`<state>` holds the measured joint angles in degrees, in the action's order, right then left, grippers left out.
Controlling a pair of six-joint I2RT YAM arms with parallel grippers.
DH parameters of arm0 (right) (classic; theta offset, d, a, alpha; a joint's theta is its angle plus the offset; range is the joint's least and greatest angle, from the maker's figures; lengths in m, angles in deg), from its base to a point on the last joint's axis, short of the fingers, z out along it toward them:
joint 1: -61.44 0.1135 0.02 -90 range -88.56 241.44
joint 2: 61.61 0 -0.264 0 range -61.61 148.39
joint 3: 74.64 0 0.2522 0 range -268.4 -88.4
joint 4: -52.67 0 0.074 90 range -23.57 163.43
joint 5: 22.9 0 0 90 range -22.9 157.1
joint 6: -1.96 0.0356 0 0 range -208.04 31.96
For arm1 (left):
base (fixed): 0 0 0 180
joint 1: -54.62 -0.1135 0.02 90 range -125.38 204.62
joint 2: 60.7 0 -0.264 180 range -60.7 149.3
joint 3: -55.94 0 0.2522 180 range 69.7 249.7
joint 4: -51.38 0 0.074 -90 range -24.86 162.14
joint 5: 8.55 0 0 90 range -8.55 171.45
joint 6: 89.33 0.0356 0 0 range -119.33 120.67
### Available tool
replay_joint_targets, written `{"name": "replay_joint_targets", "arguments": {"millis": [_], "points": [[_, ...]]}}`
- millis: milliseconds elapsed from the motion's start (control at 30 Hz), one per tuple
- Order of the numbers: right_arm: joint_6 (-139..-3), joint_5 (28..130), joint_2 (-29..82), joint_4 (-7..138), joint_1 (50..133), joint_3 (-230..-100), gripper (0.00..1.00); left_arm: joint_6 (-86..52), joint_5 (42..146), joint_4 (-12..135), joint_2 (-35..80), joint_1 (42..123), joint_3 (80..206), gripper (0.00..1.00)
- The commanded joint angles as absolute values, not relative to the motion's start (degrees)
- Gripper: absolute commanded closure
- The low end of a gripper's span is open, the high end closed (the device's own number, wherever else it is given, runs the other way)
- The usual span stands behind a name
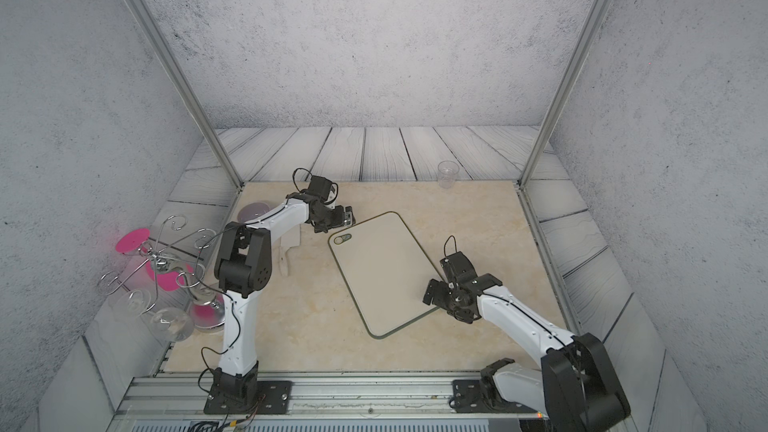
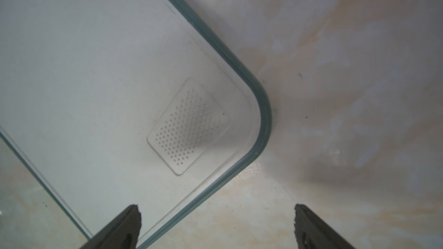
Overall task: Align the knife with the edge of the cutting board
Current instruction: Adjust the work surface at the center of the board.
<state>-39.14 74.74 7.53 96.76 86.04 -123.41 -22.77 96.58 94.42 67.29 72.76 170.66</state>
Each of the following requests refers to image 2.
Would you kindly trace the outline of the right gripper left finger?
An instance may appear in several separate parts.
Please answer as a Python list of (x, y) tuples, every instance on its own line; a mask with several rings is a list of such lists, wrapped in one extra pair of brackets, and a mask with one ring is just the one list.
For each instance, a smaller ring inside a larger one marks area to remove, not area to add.
[(141, 213), (129, 205), (81, 249), (136, 249), (141, 230)]

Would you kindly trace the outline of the white green-edged cutting board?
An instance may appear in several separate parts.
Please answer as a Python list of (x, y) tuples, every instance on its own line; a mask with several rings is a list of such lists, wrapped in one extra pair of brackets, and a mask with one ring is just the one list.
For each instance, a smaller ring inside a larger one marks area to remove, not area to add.
[(146, 249), (263, 152), (263, 86), (184, 0), (1, 0), (1, 139), (86, 237)]

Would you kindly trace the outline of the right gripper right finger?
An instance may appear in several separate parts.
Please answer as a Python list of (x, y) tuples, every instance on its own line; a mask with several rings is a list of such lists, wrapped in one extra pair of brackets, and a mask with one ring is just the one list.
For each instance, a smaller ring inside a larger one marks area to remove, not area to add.
[(294, 234), (299, 249), (355, 249), (309, 207), (295, 205)]

